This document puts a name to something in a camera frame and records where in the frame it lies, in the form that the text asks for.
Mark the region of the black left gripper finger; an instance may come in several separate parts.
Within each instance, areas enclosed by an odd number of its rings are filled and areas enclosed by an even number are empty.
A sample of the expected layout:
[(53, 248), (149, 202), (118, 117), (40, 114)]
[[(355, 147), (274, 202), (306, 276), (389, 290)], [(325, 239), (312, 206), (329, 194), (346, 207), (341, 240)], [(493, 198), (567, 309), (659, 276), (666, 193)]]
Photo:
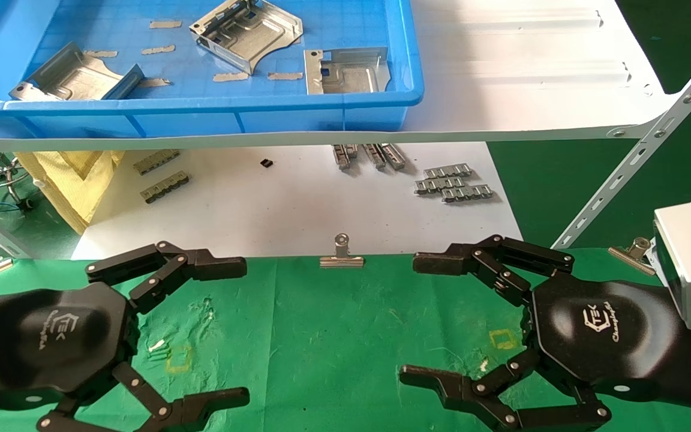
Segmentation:
[[(250, 392), (244, 386), (185, 395), (167, 402), (128, 362), (118, 364), (112, 370), (112, 376), (150, 413), (137, 431), (203, 431), (213, 413), (243, 407), (250, 402)], [(112, 431), (77, 420), (75, 413), (79, 406), (79, 400), (64, 397), (55, 409), (42, 416), (37, 430)]]
[(216, 258), (208, 249), (184, 250), (161, 241), (91, 263), (88, 281), (109, 286), (146, 276), (129, 292), (138, 314), (147, 314), (189, 280), (219, 281), (247, 275), (243, 257)]

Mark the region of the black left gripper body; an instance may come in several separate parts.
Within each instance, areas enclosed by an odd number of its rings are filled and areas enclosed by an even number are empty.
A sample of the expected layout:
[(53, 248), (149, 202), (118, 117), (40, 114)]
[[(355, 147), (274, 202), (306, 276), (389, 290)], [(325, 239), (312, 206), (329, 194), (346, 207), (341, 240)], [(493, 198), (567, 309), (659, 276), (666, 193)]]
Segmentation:
[(139, 335), (127, 298), (104, 283), (0, 295), (0, 410), (93, 404), (117, 386), (112, 370)]

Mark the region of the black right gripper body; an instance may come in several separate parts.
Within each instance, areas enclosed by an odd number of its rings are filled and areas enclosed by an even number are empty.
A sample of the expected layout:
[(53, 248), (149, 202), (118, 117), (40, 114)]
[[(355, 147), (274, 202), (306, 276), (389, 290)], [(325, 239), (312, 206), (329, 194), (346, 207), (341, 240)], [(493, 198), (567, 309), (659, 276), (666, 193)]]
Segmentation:
[(630, 401), (663, 396), (662, 369), (682, 328), (662, 287), (549, 279), (531, 295), (538, 347), (560, 380)]

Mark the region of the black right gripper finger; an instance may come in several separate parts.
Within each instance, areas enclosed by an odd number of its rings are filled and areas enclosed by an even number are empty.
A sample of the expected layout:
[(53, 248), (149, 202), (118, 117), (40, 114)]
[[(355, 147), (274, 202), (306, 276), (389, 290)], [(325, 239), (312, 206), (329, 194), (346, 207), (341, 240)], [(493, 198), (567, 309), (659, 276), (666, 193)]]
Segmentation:
[(530, 284), (511, 271), (512, 267), (552, 277), (570, 274), (574, 258), (501, 235), (491, 235), (476, 244), (450, 244), (443, 253), (419, 252), (412, 257), (412, 269), (420, 274), (460, 276), (471, 274), (515, 307), (530, 303)]
[(403, 385), (433, 390), (442, 407), (469, 413), (492, 431), (595, 431), (608, 423), (612, 412), (584, 383), (567, 380), (573, 405), (513, 409), (501, 394), (535, 371), (546, 371), (545, 355), (526, 349), (481, 378), (429, 367), (403, 365), (399, 380)]

